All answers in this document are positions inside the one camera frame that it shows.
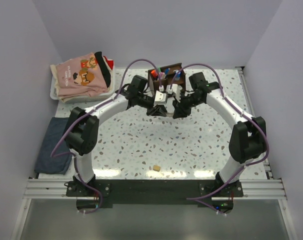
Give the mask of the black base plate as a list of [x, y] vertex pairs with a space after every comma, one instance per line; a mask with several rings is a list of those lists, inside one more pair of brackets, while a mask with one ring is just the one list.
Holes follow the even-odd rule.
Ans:
[[67, 197], [76, 197], [78, 210], [112, 208], [114, 205], [198, 205], [212, 206], [224, 213], [234, 207], [234, 198], [243, 197], [239, 181], [227, 185], [211, 197], [214, 180], [119, 180], [92, 179], [83, 185], [74, 178], [64, 183]]

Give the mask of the beige eraser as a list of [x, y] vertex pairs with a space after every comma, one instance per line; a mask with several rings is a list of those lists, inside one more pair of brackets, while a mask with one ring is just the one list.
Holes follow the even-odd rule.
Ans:
[[173, 113], [167, 113], [166, 116], [172, 118], [173, 117]]

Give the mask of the black red folded garment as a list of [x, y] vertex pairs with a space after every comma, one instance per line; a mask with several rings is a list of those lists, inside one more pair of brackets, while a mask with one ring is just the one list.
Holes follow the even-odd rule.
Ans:
[[110, 58], [107, 58], [102, 54], [101, 51], [97, 51], [94, 53], [94, 56], [97, 60], [97, 63], [100, 67], [102, 76], [105, 80], [106, 86], [109, 88], [112, 82], [111, 72], [114, 69], [114, 61]]

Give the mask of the brown wooden desk organizer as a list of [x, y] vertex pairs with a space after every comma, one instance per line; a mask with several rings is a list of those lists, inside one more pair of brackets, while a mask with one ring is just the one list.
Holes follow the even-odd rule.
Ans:
[[164, 89], [166, 89], [167, 85], [170, 85], [173, 80], [174, 80], [174, 84], [180, 85], [182, 87], [181, 92], [184, 93], [186, 91], [186, 74], [185, 74], [184, 70], [181, 71], [180, 80], [176, 81], [175, 77], [174, 77], [175, 72], [179, 71], [182, 68], [182, 63], [180, 62], [180, 63], [175, 63], [175, 64], [171, 64], [171, 65], [167, 65], [167, 66], [162, 66], [162, 67], [160, 67], [160, 70], [161, 70], [161, 72], [164, 72], [165, 69], [167, 69], [167, 68], [170, 68], [170, 71], [169, 71], [168, 75], [166, 75], [165, 78], [161, 79], [161, 80], [159, 80], [159, 79], [154, 80], [153, 76], [151, 75], [151, 71], [154, 69], [148, 70], [148, 72], [147, 72], [148, 86], [153, 95], [159, 89], [160, 82], [164, 86]]

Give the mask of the blue grey sharpener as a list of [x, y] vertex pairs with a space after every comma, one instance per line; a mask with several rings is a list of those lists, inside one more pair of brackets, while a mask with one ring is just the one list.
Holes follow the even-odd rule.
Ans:
[[179, 81], [180, 78], [181, 78], [181, 72], [178, 71], [178, 70], [176, 70], [176, 71], [175, 71], [175, 78], [174, 78], [174, 79], [175, 79], [176, 81]]

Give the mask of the pink pixel-print shirt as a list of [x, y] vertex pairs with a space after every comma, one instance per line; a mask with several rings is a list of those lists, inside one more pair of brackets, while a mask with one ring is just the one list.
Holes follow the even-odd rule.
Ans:
[[106, 93], [108, 87], [95, 58], [95, 52], [69, 59], [55, 65], [57, 97], [93, 97]]

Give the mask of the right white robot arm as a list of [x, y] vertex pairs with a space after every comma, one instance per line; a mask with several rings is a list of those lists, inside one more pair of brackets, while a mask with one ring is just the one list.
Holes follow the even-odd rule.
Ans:
[[230, 157], [224, 167], [216, 174], [211, 192], [224, 197], [232, 191], [232, 183], [239, 180], [245, 168], [260, 163], [261, 155], [269, 153], [266, 134], [266, 122], [262, 117], [254, 117], [243, 111], [224, 94], [221, 82], [208, 82], [203, 73], [198, 72], [189, 77], [192, 93], [185, 95], [177, 84], [167, 90], [174, 96], [173, 118], [186, 118], [193, 107], [206, 104], [214, 109], [231, 128], [228, 150]]

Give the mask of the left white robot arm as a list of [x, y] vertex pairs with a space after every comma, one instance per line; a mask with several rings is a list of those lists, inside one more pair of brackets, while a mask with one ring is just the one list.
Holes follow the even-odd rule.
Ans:
[[161, 87], [154, 96], [149, 96], [145, 93], [147, 83], [145, 78], [135, 75], [131, 83], [121, 87], [103, 102], [91, 108], [76, 107], [71, 111], [64, 131], [64, 140], [73, 158], [73, 184], [83, 196], [99, 193], [95, 188], [92, 151], [98, 142], [99, 127], [105, 121], [135, 106], [146, 109], [148, 114], [166, 116], [164, 105], [168, 96], [165, 89]]

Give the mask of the orange black highlighter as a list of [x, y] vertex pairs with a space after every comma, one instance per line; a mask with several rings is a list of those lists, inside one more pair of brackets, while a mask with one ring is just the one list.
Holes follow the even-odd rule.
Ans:
[[155, 69], [151, 71], [151, 75], [152, 75], [152, 77], [155, 81], [158, 79], [158, 74], [157, 74], [157, 71]]

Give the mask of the blue folded cloth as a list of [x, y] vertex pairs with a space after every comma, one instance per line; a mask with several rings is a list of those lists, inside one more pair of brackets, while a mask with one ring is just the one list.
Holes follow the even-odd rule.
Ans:
[[64, 134], [68, 118], [53, 117], [47, 127], [36, 162], [34, 172], [37, 174], [65, 175], [72, 156], [70, 154], [51, 157], [51, 153]]

